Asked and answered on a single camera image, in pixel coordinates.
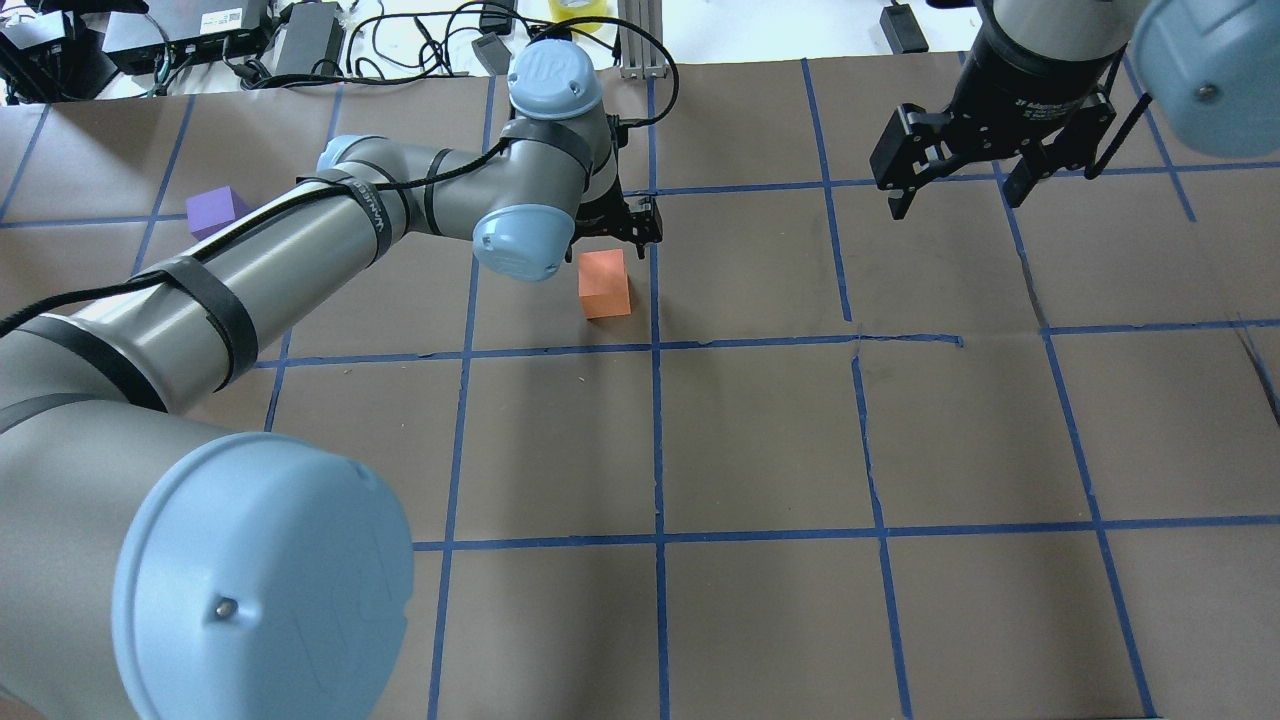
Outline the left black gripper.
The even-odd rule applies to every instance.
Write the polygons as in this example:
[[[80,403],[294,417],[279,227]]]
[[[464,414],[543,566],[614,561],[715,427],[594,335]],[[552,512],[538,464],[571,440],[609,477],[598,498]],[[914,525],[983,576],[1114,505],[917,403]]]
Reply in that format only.
[[[594,237],[612,237],[637,251],[663,240],[663,222],[657,199],[641,195],[626,199],[620,178],[620,150],[628,131],[617,120],[571,120],[570,128],[588,141],[594,165],[588,188],[575,217],[571,245]]]

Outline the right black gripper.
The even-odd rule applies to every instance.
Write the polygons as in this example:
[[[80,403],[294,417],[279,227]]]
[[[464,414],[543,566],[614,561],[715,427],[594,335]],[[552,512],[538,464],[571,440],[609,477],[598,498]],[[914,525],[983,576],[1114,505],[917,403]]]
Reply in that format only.
[[[877,188],[902,220],[919,188],[964,167],[1016,159],[1004,199],[1020,208],[1057,170],[1100,176],[1117,151],[1102,145],[1117,113],[1110,90],[1117,54],[1083,61],[1051,59],[997,26],[982,26],[948,105],[897,106],[870,152]]]

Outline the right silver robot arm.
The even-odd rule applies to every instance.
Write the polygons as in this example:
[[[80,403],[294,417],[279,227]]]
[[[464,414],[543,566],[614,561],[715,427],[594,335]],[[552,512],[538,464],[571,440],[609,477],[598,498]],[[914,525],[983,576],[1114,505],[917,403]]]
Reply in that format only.
[[[1213,158],[1277,151],[1275,1],[978,1],[980,24],[940,111],[905,102],[870,152],[890,214],[977,163],[1011,159],[1019,208],[1059,170],[1093,179],[1151,105]]]

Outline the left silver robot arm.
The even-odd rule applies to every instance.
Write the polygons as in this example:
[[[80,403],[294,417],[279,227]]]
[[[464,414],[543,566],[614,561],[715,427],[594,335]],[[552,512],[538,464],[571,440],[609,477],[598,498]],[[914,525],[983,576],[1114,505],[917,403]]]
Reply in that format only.
[[[189,418],[412,233],[525,282],[660,241],[628,128],[559,29],[484,152],[340,135],[296,187],[120,284],[3,322],[3,698],[46,719],[366,719],[407,633],[394,491],[310,442]]]

